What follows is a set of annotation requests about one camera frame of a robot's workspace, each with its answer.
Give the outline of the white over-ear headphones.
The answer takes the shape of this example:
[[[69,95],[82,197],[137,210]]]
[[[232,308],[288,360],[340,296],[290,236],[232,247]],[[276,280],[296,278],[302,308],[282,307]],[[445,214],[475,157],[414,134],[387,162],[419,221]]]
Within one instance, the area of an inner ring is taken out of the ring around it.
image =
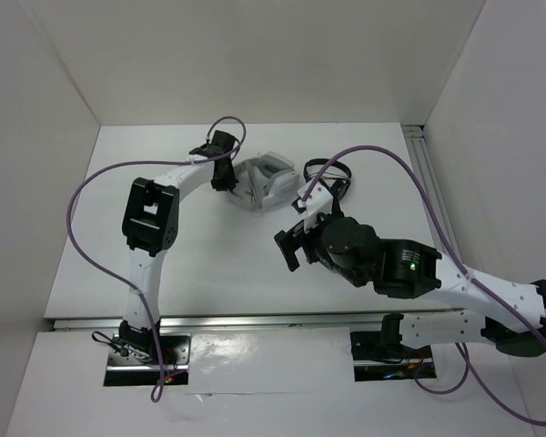
[[[238,183],[228,200],[252,213],[265,213],[291,202],[297,195],[300,175],[288,158],[269,151],[234,166]]]

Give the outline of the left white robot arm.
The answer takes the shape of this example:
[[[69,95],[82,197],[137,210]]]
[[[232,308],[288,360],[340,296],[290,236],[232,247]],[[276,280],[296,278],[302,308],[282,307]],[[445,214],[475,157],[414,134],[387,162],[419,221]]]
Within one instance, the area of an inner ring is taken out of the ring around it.
[[[154,361],[161,352],[159,287],[166,254],[177,239],[180,203],[204,184],[216,191],[236,186],[231,154],[238,144],[234,136],[217,130],[205,145],[192,149],[182,165],[132,183],[122,222],[130,255],[131,295],[119,339],[142,363]]]

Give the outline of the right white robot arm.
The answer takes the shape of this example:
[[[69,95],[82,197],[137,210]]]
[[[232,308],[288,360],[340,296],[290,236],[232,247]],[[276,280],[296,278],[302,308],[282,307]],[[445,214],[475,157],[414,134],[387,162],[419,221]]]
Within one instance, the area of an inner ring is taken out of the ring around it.
[[[350,217],[325,216],[306,228],[299,222],[274,240],[288,269],[303,250],[349,284],[371,286],[395,300],[436,300],[451,312],[391,313],[383,317],[379,346],[398,357],[407,349],[434,344],[478,342],[503,354],[535,358],[546,352],[546,280],[518,284],[466,267],[448,255],[408,239],[381,239],[370,225]]]

